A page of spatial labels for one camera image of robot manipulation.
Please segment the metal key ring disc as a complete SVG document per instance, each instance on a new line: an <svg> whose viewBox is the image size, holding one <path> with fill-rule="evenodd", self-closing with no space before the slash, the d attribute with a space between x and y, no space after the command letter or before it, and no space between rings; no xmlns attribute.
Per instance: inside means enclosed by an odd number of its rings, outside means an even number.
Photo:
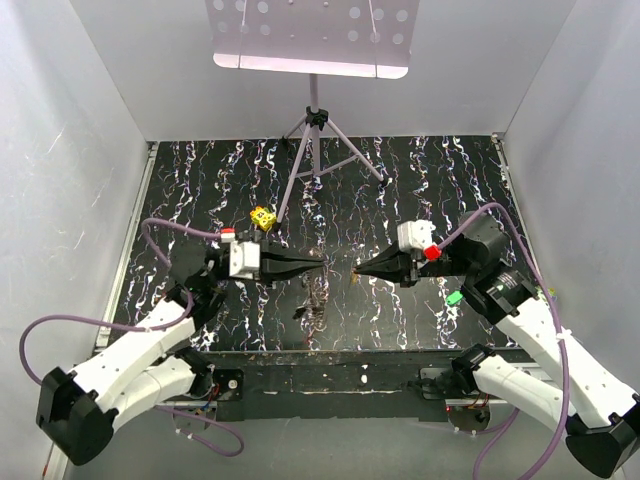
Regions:
<svg viewBox="0 0 640 480"><path fill-rule="evenodd" d="M304 310L304 315L295 320L303 321L313 331L324 331L327 325L326 306L329 300L329 281L324 273L308 272L302 276L306 299L295 310Z"/></svg>

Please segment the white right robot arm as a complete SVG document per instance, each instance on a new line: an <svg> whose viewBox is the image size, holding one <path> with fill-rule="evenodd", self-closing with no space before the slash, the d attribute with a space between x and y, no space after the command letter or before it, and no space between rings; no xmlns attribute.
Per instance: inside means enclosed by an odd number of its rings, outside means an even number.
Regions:
<svg viewBox="0 0 640 480"><path fill-rule="evenodd" d="M354 271L403 288L427 277L461 278L462 299L515 340L550 379L540 380L476 344L439 376L422 378L418 388L444 398L497 397L551 429L550 445L526 478L564 442L588 472L609 479L639 449L639 394L561 325L537 270L525 275L503 259L509 238L490 208L465 213L441 243L433 240L431 222L404 222L393 244Z"/></svg>

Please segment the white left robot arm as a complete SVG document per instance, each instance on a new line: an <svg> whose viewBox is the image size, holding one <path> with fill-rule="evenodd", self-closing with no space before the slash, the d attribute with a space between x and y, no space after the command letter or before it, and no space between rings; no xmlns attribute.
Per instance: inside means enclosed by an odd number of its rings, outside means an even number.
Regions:
<svg viewBox="0 0 640 480"><path fill-rule="evenodd" d="M173 397L200 400L213 392L215 367L184 346L213 320L229 280L270 285L321 267L318 257L269 241L232 241L174 260L174 285L135 326L101 353L40 384L37 426L76 466L96 458L117 430Z"/></svg>

